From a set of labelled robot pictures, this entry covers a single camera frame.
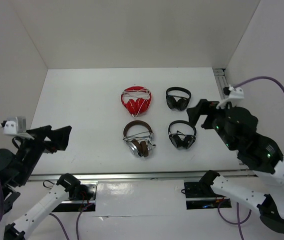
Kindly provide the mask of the right aluminium rail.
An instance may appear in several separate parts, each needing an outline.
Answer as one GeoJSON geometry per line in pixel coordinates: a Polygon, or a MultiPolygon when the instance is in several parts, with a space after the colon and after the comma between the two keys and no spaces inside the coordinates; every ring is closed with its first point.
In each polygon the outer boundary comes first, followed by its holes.
{"type": "Polygon", "coordinates": [[[224,88],[228,87],[229,84],[227,82],[225,76],[225,69],[223,68],[214,68],[213,69],[214,77],[217,83],[218,91],[220,94],[221,99],[225,99],[227,95],[224,94],[224,88]]]}

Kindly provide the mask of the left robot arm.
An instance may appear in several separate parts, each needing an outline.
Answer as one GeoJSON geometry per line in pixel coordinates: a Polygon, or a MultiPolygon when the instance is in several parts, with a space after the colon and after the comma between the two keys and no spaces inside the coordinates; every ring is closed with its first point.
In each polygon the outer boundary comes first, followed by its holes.
{"type": "Polygon", "coordinates": [[[44,153],[66,150],[71,126],[53,130],[50,125],[25,130],[13,121],[0,123],[5,135],[19,141],[17,152],[0,148],[0,240],[26,240],[36,227],[64,200],[80,195],[80,180],[70,173],[59,177],[52,189],[20,218],[7,223],[14,202],[20,197],[16,191],[28,182],[36,164],[44,153]]]}

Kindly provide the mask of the white front cover panel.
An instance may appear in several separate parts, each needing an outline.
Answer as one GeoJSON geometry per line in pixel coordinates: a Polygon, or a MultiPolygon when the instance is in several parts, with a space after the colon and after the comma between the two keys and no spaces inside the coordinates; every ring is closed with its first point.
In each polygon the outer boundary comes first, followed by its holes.
{"type": "Polygon", "coordinates": [[[186,212],[182,180],[110,181],[97,185],[99,217],[174,216],[186,212]]]}

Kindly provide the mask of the red headphones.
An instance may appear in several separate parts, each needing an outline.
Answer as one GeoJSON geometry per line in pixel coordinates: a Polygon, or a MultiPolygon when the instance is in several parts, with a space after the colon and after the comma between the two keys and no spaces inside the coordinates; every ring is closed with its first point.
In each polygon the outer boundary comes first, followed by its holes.
{"type": "Polygon", "coordinates": [[[131,86],[122,92],[120,100],[132,117],[136,118],[147,111],[152,94],[143,86],[131,86]]]}

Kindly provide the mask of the brown silver headphones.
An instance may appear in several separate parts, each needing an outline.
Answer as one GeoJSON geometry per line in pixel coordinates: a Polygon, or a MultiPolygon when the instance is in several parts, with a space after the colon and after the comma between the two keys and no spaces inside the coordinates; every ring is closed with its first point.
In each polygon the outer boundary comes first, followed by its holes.
{"type": "Polygon", "coordinates": [[[155,144],[152,144],[154,132],[150,125],[141,120],[134,120],[129,122],[123,130],[123,141],[128,145],[129,149],[136,157],[147,158],[155,144]],[[128,135],[129,130],[132,127],[141,126],[147,131],[137,133],[134,135],[128,135]]]}

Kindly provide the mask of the aluminium rail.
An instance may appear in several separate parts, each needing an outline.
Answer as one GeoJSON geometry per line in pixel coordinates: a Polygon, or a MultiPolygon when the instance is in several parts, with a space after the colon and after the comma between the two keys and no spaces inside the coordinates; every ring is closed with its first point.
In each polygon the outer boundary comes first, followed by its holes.
{"type": "Polygon", "coordinates": [[[218,91],[220,94],[221,99],[225,99],[227,95],[224,94],[224,88],[228,87],[229,84],[227,82],[225,76],[225,69],[223,68],[214,68],[213,69],[214,77],[217,83],[218,91]]]}
{"type": "MultiPolygon", "coordinates": [[[[179,172],[147,172],[147,173],[97,173],[97,174],[74,174],[80,181],[134,181],[134,180],[168,180],[168,179],[197,179],[201,178],[206,171],[179,171],[179,172]]],[[[225,177],[255,177],[256,175],[247,169],[220,171],[225,177]]],[[[35,174],[31,175],[29,182],[42,182],[45,180],[57,181],[60,174],[35,174]]]]}

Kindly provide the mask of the far black headphones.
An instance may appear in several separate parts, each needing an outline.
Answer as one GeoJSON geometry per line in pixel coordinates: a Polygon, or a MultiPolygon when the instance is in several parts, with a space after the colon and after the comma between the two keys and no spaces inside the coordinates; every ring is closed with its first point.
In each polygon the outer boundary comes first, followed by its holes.
{"type": "Polygon", "coordinates": [[[166,90],[166,103],[169,109],[173,110],[179,110],[184,111],[191,99],[191,92],[185,88],[182,87],[170,87],[166,90]],[[178,91],[183,92],[188,95],[188,97],[180,96],[180,95],[171,95],[170,92],[178,91]]]}

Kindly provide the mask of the near black headphones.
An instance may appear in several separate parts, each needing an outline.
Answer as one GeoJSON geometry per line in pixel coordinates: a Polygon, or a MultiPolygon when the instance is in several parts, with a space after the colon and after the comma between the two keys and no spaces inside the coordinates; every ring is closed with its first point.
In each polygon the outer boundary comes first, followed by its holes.
{"type": "Polygon", "coordinates": [[[171,141],[172,145],[175,148],[184,148],[188,150],[193,143],[196,141],[196,135],[197,135],[197,129],[195,126],[189,124],[188,121],[185,120],[175,120],[171,122],[168,126],[168,137],[169,140],[171,141]],[[193,133],[192,134],[183,134],[180,131],[176,131],[176,133],[171,132],[171,127],[176,124],[183,124],[187,125],[192,128],[193,133]]]}

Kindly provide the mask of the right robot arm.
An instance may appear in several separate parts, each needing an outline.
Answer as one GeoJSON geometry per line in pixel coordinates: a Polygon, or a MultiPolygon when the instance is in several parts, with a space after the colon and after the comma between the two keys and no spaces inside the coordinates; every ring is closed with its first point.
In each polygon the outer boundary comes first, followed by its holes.
{"type": "Polygon", "coordinates": [[[267,186],[268,193],[256,192],[229,181],[214,170],[200,179],[200,191],[205,196],[227,196],[259,215],[269,229],[284,234],[284,155],[277,143],[257,133],[258,119],[247,109],[226,104],[218,108],[217,101],[201,99],[187,109],[189,123],[195,126],[200,116],[206,116],[201,127],[215,130],[230,151],[253,171],[267,186]]]}

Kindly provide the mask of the black headphones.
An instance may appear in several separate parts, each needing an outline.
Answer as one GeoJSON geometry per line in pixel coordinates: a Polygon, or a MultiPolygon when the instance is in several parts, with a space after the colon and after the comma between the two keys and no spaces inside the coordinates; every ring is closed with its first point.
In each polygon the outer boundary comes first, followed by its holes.
{"type": "Polygon", "coordinates": [[[171,141],[172,145],[175,148],[184,148],[188,150],[193,143],[196,141],[196,135],[197,135],[197,129],[195,126],[189,124],[188,121],[185,120],[175,120],[171,122],[168,126],[168,137],[169,140],[171,141]],[[180,131],[176,131],[176,133],[171,132],[171,127],[176,124],[183,124],[187,125],[192,128],[193,133],[192,134],[183,134],[180,131]]]}
{"type": "Polygon", "coordinates": [[[184,111],[191,99],[191,92],[185,88],[182,87],[170,87],[166,90],[166,103],[169,109],[173,110],[179,110],[184,111]],[[178,91],[183,92],[188,95],[188,97],[180,96],[180,95],[171,95],[170,92],[178,91]]]}

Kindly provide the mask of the front aluminium rail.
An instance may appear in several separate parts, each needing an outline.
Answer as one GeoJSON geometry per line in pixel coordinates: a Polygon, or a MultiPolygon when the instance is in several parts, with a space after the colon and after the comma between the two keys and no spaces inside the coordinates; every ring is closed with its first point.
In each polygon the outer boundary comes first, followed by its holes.
{"type": "MultiPolygon", "coordinates": [[[[74,174],[80,181],[134,181],[134,180],[168,180],[168,179],[197,179],[201,178],[206,171],[179,171],[179,172],[147,172],[147,173],[97,173],[97,174],[74,174]]],[[[255,177],[256,175],[247,169],[220,171],[225,177],[255,177]]],[[[57,181],[60,174],[35,174],[31,175],[29,182],[42,182],[45,180],[57,181]]]]}

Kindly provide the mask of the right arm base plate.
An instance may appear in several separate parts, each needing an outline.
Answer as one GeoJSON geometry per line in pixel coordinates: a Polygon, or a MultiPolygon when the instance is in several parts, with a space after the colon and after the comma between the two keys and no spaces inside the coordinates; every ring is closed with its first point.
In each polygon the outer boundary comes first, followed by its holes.
{"type": "Polygon", "coordinates": [[[214,193],[208,186],[201,182],[184,182],[184,188],[181,189],[181,193],[186,198],[186,203],[200,202],[216,204],[225,200],[229,200],[220,194],[214,193]]]}

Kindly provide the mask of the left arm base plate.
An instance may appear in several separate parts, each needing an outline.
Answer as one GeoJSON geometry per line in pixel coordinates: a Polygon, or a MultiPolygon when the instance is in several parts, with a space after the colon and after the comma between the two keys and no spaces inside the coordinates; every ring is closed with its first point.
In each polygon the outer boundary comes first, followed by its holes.
{"type": "Polygon", "coordinates": [[[60,203],[53,213],[94,212],[96,210],[97,183],[82,184],[76,196],[68,198],[60,203]]]}

